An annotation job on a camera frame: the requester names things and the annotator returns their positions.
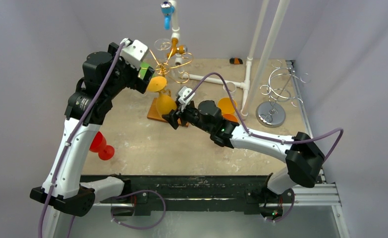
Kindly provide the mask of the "green plastic goblet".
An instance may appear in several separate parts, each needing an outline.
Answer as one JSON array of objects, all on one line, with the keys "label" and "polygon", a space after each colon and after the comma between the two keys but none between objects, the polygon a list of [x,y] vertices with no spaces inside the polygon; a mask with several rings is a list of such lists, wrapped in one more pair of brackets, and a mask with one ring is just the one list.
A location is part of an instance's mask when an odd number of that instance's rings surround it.
[{"label": "green plastic goblet", "polygon": [[143,79],[146,72],[147,72],[147,69],[150,67],[150,64],[147,63],[147,62],[141,62],[140,64],[140,70],[139,70],[139,74],[138,74],[138,77]]}]

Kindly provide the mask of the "clear wine glass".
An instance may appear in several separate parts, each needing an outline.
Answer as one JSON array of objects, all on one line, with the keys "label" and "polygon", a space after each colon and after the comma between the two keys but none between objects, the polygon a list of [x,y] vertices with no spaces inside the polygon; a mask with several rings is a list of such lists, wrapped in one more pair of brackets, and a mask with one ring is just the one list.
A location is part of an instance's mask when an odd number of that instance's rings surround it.
[{"label": "clear wine glass", "polygon": [[154,42],[154,47],[158,51],[167,51],[172,47],[172,42],[170,39],[167,39],[167,38],[157,39]]},{"label": "clear wine glass", "polygon": [[236,89],[237,89],[237,87],[236,87],[236,85],[233,82],[226,82],[222,86],[222,95],[221,95],[221,97],[222,98],[229,98],[229,97],[234,98]]}]

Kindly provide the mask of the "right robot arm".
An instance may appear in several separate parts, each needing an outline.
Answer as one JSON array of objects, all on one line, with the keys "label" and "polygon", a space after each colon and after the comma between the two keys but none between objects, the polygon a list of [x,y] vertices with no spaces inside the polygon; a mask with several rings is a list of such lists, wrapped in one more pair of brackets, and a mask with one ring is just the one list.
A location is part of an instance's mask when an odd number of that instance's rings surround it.
[{"label": "right robot arm", "polygon": [[309,140],[309,135],[299,132],[295,136],[281,136],[244,128],[225,119],[221,109],[211,100],[202,101],[197,107],[194,102],[185,108],[178,104],[162,117],[174,129],[189,123],[207,132],[220,147],[252,150],[284,162],[286,166],[269,175],[262,188],[262,196],[269,202],[296,185],[313,188],[325,160],[323,152]]}]

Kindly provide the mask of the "yellow-orange plastic goblet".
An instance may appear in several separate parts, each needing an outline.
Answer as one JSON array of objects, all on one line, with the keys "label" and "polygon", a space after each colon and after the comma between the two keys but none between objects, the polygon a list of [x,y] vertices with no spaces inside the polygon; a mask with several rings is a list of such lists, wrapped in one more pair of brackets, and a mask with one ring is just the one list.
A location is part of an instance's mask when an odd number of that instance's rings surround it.
[{"label": "yellow-orange plastic goblet", "polygon": [[159,116],[169,114],[171,110],[176,109],[176,102],[170,96],[171,91],[166,89],[167,79],[163,76],[154,76],[151,78],[148,86],[148,92],[156,92],[159,96],[156,99],[156,110]]}]

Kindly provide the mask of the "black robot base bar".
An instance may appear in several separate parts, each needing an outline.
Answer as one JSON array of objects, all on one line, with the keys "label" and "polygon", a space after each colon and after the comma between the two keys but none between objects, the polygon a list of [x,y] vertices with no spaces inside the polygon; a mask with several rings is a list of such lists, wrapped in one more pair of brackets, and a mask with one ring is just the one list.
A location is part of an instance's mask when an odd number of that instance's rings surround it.
[{"label": "black robot base bar", "polygon": [[267,176],[124,176],[123,195],[102,201],[133,208],[136,216],[152,211],[242,212],[245,215],[282,216],[293,190],[276,195],[267,189]]}]

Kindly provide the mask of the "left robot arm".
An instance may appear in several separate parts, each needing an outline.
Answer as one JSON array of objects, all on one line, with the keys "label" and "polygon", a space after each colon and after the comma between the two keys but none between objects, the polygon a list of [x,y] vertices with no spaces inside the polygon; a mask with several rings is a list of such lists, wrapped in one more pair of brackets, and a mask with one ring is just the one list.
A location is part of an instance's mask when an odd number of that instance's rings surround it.
[{"label": "left robot arm", "polygon": [[54,164],[45,182],[33,188],[30,198],[48,207],[82,217],[93,204],[114,198],[120,203],[131,198],[130,187],[119,176],[81,183],[81,173],[90,146],[112,109],[113,98],[124,88],[145,93],[153,76],[147,68],[140,77],[146,50],[95,52],[82,65],[83,77],[67,103],[63,137]]}]

